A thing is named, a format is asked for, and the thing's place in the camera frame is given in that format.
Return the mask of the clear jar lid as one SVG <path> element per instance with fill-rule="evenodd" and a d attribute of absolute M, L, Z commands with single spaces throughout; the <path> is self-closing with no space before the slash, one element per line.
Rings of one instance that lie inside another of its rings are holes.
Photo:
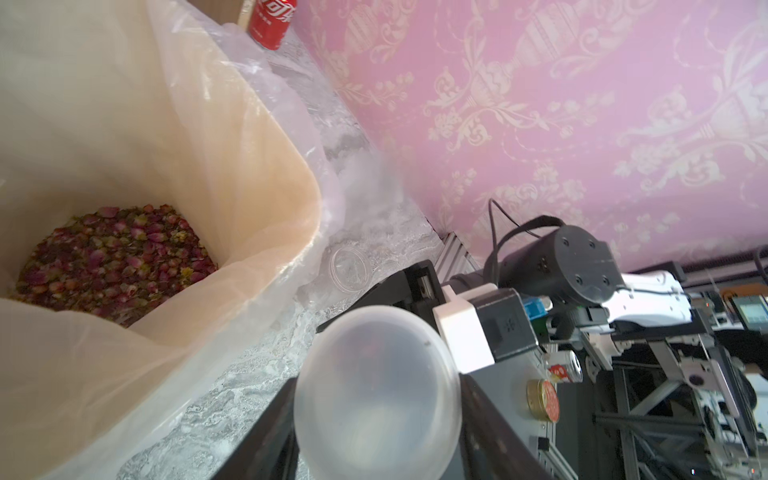
<path fill-rule="evenodd" d="M 439 479 L 461 430 L 459 373 L 415 314 L 349 311 L 313 340 L 294 422 L 315 479 Z"/>

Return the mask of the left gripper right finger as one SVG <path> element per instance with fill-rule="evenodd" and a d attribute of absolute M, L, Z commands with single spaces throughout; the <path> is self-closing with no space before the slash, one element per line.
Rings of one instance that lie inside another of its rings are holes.
<path fill-rule="evenodd" d="M 459 451 L 465 479 L 550 480 L 508 422 L 469 375 L 460 374 Z"/>

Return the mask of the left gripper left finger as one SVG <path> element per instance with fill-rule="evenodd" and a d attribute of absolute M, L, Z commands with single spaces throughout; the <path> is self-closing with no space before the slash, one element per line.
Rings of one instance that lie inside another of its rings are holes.
<path fill-rule="evenodd" d="M 294 424 L 297 378 L 289 378 L 214 480 L 294 480 L 299 445 Z"/>

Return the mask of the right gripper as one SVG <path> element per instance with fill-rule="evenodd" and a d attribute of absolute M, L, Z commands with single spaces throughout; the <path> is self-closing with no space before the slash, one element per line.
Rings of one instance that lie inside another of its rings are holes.
<path fill-rule="evenodd" d="M 345 313 L 369 306 L 391 306 L 409 311 L 437 331 L 433 309 L 445 302 L 433 262 L 420 261 L 374 285 L 348 309 L 320 324 L 316 332 L 323 332 Z"/>

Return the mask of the clear jar with flower tea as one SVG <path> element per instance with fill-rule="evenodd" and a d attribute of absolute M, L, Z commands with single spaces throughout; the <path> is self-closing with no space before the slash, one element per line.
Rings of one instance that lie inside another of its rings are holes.
<path fill-rule="evenodd" d="M 346 294 L 366 291 L 372 275 L 367 258 L 349 245 L 341 245 L 331 251 L 328 273 L 336 288 Z"/>

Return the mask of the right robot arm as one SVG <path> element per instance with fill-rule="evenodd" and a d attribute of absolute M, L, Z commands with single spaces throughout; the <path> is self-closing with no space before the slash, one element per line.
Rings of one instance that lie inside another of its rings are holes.
<path fill-rule="evenodd" d="M 491 233 L 484 266 L 438 283 L 432 263 L 403 269 L 353 305 L 409 311 L 444 338 L 485 335 L 502 340 L 550 318 L 563 336 L 576 329 L 611 334 L 628 325 L 681 328 L 693 319 L 691 302 L 664 270 L 623 274 L 607 243 L 587 230 L 541 215 Z"/>

